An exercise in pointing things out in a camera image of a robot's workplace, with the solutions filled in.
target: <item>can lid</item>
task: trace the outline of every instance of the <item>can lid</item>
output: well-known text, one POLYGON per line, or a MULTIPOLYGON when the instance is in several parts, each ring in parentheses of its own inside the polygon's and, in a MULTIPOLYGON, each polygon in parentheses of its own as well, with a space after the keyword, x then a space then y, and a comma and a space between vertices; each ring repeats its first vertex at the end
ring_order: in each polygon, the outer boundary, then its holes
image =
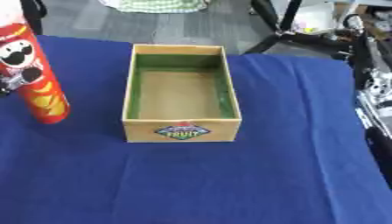
POLYGON ((15 23, 22 15, 20 0, 2 1, 0 6, 0 27, 15 23))

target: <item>gray floor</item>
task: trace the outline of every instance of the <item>gray floor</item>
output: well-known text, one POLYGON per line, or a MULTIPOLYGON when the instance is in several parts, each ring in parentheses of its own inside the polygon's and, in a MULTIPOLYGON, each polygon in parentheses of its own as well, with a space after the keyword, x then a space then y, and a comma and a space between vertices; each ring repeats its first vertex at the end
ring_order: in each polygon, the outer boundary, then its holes
MULTIPOLYGON (((213 0, 208 10, 190 14, 122 13, 98 0, 44 0, 49 15, 46 35, 108 39, 131 43, 225 46, 243 53, 270 33, 258 16, 248 14, 249 0, 213 0)), ((323 56, 277 45, 269 53, 323 56)))

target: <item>mustache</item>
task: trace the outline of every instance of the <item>mustache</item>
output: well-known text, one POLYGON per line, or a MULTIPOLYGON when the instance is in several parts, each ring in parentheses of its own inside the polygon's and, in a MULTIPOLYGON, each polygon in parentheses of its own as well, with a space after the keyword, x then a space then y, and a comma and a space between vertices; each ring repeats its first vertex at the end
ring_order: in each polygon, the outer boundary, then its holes
POLYGON ((22 52, 13 52, 7 58, 2 58, 2 61, 8 65, 17 66, 25 61, 25 55, 32 53, 32 46, 26 46, 22 48, 22 52))

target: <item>green fabric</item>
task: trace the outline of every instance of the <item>green fabric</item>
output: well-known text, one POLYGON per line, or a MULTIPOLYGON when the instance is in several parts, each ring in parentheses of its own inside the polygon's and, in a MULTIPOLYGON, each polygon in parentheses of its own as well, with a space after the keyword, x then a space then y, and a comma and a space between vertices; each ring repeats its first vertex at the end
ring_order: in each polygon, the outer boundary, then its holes
POLYGON ((234 106, 230 100, 230 90, 225 76, 224 66, 219 55, 158 55, 142 54, 136 56, 136 70, 131 81, 131 102, 127 116, 129 119, 137 119, 140 111, 140 97, 143 71, 173 71, 197 72, 208 71, 215 80, 215 88, 220 104, 220 118, 235 118, 234 106))
POLYGON ((186 13, 203 10, 205 0, 122 0, 119 11, 146 13, 186 13))

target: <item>blue cloth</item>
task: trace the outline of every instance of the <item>blue cloth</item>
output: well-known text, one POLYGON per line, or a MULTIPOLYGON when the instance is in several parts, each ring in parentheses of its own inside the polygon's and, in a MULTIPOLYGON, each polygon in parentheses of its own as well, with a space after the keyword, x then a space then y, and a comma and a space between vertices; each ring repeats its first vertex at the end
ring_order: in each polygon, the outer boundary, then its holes
POLYGON ((125 143, 130 44, 39 40, 72 114, 44 125, 0 101, 0 223, 392 223, 343 63, 230 56, 237 141, 125 143))

